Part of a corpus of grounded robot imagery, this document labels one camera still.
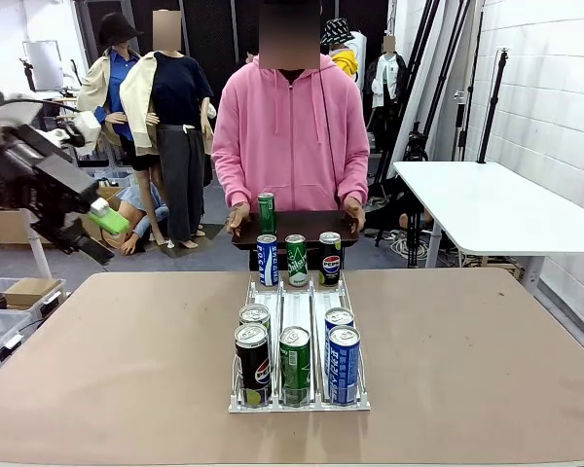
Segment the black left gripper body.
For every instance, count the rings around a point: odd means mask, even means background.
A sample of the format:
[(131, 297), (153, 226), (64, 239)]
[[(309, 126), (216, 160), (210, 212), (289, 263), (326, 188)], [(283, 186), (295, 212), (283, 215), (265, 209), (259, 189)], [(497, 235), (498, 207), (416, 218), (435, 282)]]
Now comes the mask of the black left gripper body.
[(0, 126), (0, 206), (26, 209), (31, 229), (51, 243), (90, 243), (80, 216), (98, 183), (32, 126)]

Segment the person's right hand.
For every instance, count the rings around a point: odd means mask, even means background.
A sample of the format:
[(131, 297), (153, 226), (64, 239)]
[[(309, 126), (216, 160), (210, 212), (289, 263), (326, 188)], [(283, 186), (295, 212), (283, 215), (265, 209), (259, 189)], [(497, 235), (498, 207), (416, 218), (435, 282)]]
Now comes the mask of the person's right hand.
[(241, 224), (250, 217), (250, 205), (241, 202), (234, 205), (227, 218), (227, 232), (233, 235), (240, 234)]

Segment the person's left hand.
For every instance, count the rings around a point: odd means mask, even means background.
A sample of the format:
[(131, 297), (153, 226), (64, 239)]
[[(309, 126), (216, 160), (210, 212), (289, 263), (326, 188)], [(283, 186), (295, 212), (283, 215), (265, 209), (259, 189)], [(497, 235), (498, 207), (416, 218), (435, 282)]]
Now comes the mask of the person's left hand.
[(366, 216), (362, 204), (354, 197), (348, 196), (344, 200), (343, 210), (349, 218), (350, 231), (359, 234), (365, 225)]

